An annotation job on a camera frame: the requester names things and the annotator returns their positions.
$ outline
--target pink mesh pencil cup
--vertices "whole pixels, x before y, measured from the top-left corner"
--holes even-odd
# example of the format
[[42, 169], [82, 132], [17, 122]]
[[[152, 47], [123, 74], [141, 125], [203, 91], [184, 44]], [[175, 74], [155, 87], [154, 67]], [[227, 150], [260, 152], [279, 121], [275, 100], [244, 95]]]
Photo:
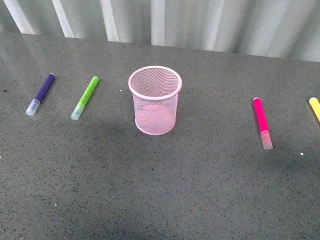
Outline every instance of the pink mesh pencil cup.
[[162, 135], [174, 128], [182, 87], [178, 73], [164, 66], [146, 66], [132, 73], [128, 85], [138, 129], [145, 134]]

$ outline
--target green marker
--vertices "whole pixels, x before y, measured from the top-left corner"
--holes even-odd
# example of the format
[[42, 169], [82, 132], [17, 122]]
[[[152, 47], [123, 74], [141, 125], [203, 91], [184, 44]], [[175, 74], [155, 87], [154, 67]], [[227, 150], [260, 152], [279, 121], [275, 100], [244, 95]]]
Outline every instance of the green marker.
[[84, 91], [80, 101], [76, 105], [73, 113], [71, 114], [71, 119], [72, 120], [78, 120], [79, 119], [79, 117], [80, 117], [82, 111], [84, 110], [89, 98], [91, 97], [91, 94], [94, 92], [98, 82], [99, 82], [99, 78], [94, 76], [92, 78], [91, 82], [89, 83], [88, 87]]

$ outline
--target purple marker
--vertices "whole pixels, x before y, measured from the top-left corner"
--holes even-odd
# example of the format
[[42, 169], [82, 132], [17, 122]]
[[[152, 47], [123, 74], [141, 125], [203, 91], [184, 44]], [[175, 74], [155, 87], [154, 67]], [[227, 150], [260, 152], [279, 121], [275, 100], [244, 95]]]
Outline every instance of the purple marker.
[[33, 116], [35, 114], [54, 80], [55, 75], [53, 73], [49, 73], [48, 76], [46, 76], [44, 82], [42, 83], [42, 86], [40, 87], [39, 91], [36, 93], [34, 99], [31, 101], [29, 107], [25, 111], [25, 113], [28, 116]]

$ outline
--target speckled countertop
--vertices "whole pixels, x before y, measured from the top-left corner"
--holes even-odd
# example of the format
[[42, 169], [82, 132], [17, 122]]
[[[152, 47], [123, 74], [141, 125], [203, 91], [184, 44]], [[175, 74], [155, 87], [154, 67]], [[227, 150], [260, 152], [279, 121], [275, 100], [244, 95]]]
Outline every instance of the speckled countertop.
[[[150, 65], [183, 81], [161, 136], [137, 129], [128, 88]], [[319, 76], [316, 62], [1, 32], [0, 239], [320, 239]]]

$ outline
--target clear marker cap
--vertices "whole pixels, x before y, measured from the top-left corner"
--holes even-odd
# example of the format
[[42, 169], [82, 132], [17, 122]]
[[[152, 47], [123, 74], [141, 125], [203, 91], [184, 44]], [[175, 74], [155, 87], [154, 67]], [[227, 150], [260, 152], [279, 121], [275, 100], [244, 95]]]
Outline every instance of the clear marker cap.
[[25, 111], [25, 114], [28, 116], [35, 115], [35, 112], [37, 111], [38, 107], [40, 105], [40, 101], [38, 99], [33, 99], [28, 106], [27, 110]]
[[272, 146], [269, 131], [264, 130], [264, 131], [260, 132], [260, 135], [261, 135], [261, 139], [262, 139], [263, 148], [265, 150], [271, 150], [273, 148], [273, 146]]
[[78, 120], [82, 111], [84, 110], [85, 105], [83, 105], [82, 103], [78, 102], [78, 104], [76, 105], [75, 109], [73, 110], [73, 113], [71, 114], [71, 119], [72, 120]]

